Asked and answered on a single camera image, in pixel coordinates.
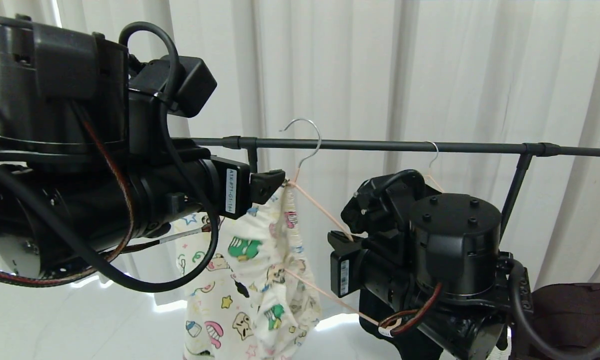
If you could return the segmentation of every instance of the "dark brown bag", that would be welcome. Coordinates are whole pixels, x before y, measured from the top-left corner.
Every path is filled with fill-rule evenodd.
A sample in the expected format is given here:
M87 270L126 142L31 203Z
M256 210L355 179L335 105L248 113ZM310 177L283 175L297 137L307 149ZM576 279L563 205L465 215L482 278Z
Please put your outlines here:
M600 335L600 284L555 284L533 292L531 323L552 347L563 351L589 346ZM523 329L513 327L510 360L547 360Z

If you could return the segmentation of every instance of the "blue star print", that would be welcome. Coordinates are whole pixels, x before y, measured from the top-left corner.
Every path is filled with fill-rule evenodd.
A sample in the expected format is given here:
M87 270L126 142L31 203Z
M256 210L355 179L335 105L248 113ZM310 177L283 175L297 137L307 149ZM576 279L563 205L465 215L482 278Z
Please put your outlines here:
M184 219L184 221L186 221L186 225L192 224L192 223L197 223L197 220L195 219L195 215L197 215L197 214L190 214L188 216L183 217L182 219Z

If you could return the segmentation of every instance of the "pink tongue print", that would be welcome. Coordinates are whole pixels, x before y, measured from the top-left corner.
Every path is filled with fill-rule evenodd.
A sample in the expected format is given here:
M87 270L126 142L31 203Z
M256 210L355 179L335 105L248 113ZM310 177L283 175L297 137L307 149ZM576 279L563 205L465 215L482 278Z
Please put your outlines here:
M204 326L206 327L206 332L209 333L211 344L216 349L219 349L222 346L220 338L224 335L224 330L222 330L220 324L215 321L206 321L204 322Z

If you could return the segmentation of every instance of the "pink star print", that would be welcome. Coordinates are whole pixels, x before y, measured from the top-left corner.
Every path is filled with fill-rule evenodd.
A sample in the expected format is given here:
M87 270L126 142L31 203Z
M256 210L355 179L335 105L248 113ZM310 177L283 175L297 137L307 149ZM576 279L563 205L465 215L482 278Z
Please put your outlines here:
M249 350L247 350L247 355L249 356L249 359L256 357L256 349L257 348L258 348L257 346L249 345Z

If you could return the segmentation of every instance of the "white curtain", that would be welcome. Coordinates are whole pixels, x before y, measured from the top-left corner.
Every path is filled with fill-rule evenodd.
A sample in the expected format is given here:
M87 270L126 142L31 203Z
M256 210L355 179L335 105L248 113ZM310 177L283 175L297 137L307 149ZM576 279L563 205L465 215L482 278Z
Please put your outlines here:
M325 139L600 148L600 1L0 0L0 15L18 12L113 41L127 23L153 22L181 55L204 59L218 88L199 116L172 119L173 135L311 139L308 125L278 132L306 117ZM166 52L150 34L133 36L130 50L144 61ZM293 173L307 153L260 150L260 170ZM339 214L364 180L425 173L432 157L322 150L299 183ZM516 155L444 153L432 173L447 192L501 208L516 163ZM299 207L309 260L328 289L334 225L309 202ZM600 158L535 158L501 249L537 287L588 281L600 265ZM127 267L167 280L175 251L133 255ZM179 294L164 296L156 300Z

